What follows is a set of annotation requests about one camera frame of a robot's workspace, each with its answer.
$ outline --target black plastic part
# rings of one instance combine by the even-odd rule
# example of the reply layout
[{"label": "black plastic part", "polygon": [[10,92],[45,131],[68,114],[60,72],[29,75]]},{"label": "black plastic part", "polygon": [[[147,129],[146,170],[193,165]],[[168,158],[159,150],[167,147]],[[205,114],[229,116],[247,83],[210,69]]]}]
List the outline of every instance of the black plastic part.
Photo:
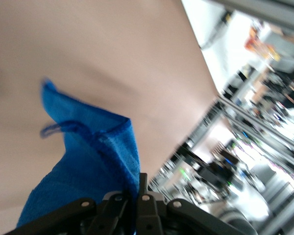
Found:
[{"label": "black plastic part", "polygon": [[86,235],[114,235],[115,231],[118,231],[118,234],[129,234],[130,218],[128,216],[127,220],[123,220],[122,225],[118,226],[127,206],[129,206],[129,198],[126,195],[111,196],[102,212],[94,218]]},{"label": "black plastic part", "polygon": [[[137,235],[243,235],[195,205],[175,199],[167,205],[147,192],[147,174],[140,175],[136,201]],[[113,194],[98,206],[81,198],[6,235],[130,235],[134,205],[129,195]],[[241,221],[233,221],[240,227]]]},{"label": "black plastic part", "polygon": [[137,199],[136,234],[163,235],[156,200],[151,195],[143,194]]},{"label": "black plastic part", "polygon": [[144,195],[147,192],[147,174],[140,173],[139,175],[139,195]]},{"label": "black plastic part", "polygon": [[6,235],[57,235],[60,233],[79,234],[80,222],[96,214],[96,204],[91,198],[81,198],[71,202]]},{"label": "black plastic part", "polygon": [[191,150],[184,148],[183,146],[180,146],[178,148],[177,153],[181,154],[185,157],[191,158],[192,160],[194,160],[197,164],[199,164],[202,167],[208,167],[208,164],[206,162],[204,162],[199,156],[197,156]]},{"label": "black plastic part", "polygon": [[[180,202],[181,207],[176,208],[174,202]],[[183,199],[175,199],[167,204],[168,218],[185,224],[194,235],[244,235],[232,226],[215,218],[213,215],[201,210]]]},{"label": "black plastic part", "polygon": [[233,219],[229,221],[228,224],[237,228],[239,231],[244,232],[245,235],[258,235],[256,230],[251,226],[251,224],[244,219]]}]

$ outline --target blurry room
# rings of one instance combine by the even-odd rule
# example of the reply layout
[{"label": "blurry room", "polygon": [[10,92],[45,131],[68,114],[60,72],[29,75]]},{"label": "blurry room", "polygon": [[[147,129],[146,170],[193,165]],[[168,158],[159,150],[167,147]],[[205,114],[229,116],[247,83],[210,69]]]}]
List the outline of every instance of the blurry room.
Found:
[{"label": "blurry room", "polygon": [[131,119],[166,202],[294,235],[294,0],[255,2],[1,0],[0,234],[65,151],[47,77]]}]

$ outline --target metal pole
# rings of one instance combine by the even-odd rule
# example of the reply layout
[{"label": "metal pole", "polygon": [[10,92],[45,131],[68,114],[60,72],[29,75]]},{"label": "metal pole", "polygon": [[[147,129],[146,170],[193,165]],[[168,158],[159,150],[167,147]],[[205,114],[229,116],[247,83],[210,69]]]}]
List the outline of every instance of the metal pole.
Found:
[{"label": "metal pole", "polygon": [[294,149],[294,142],[293,141],[291,141],[287,137],[281,135],[278,131],[276,131],[276,130],[272,129],[271,127],[267,126],[262,121],[260,121],[258,118],[250,115],[243,108],[241,108],[241,107],[233,104],[233,102],[231,102],[228,99],[222,97],[221,95],[219,96],[219,101],[221,103],[223,103],[224,105],[231,107],[238,114],[240,114],[241,116],[243,116],[244,118],[246,118],[248,121],[251,121],[252,123],[256,123],[262,129],[268,131],[272,135],[275,135],[276,137],[278,137],[281,140],[281,142],[283,142],[284,144],[287,144],[287,145],[291,146]]},{"label": "metal pole", "polygon": [[273,235],[294,216],[294,199],[266,226],[259,235]]},{"label": "metal pole", "polygon": [[[235,120],[234,118],[230,117],[229,115],[225,115],[229,120],[231,120],[233,123],[235,123],[235,125],[237,125],[238,127],[245,129],[248,131],[249,134],[251,134],[253,137],[259,139],[260,141],[264,142],[265,144],[267,144],[268,146],[270,146],[268,144],[267,139],[263,138],[262,136],[260,136],[258,133],[256,133],[254,130],[252,130],[250,127],[245,126],[243,124],[241,124],[240,122],[237,122],[237,120]],[[264,150],[261,146],[258,146],[262,151],[266,152],[266,154],[268,155],[268,158],[281,165],[282,167],[284,167],[285,169],[287,169],[290,172],[293,172],[293,170],[290,169],[289,166],[285,165],[284,163],[281,163],[275,156],[273,156],[272,154],[268,153],[266,150]],[[284,158],[283,155],[279,152],[277,152],[276,150],[274,150],[276,152],[277,155],[281,156],[283,159],[285,159],[286,161],[290,162],[292,165],[294,165],[294,158],[292,158],[289,154],[283,152],[283,155],[288,156],[288,158]]]}]

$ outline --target blue microfiber cloth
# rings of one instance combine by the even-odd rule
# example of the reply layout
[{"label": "blue microfiber cloth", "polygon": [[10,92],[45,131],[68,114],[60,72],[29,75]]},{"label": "blue microfiber cloth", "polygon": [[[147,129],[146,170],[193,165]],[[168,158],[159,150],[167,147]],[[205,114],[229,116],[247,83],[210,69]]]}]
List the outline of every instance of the blue microfiber cloth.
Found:
[{"label": "blue microfiber cloth", "polygon": [[42,102],[57,124],[41,135],[63,132],[66,152],[31,192],[17,227],[82,197],[100,203],[120,190],[136,199],[140,163],[130,119],[64,95],[48,80]]}]

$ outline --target metal screw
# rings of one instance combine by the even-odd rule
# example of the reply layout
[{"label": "metal screw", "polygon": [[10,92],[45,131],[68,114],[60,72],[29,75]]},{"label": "metal screw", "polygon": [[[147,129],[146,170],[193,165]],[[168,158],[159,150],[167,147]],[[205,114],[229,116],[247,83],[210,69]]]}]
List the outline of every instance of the metal screw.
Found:
[{"label": "metal screw", "polygon": [[80,204],[82,207],[87,207],[87,206],[89,206],[89,202],[82,202],[82,204]]},{"label": "metal screw", "polygon": [[123,197],[121,195],[116,196],[114,200],[116,201],[122,201]]},{"label": "metal screw", "polygon": [[142,200],[143,201],[148,201],[149,199],[150,199],[150,197],[148,195],[142,196]]},{"label": "metal screw", "polygon": [[179,208],[179,207],[182,206],[182,203],[180,203],[179,201],[175,201],[175,202],[173,202],[173,206],[174,206],[175,208]]}]

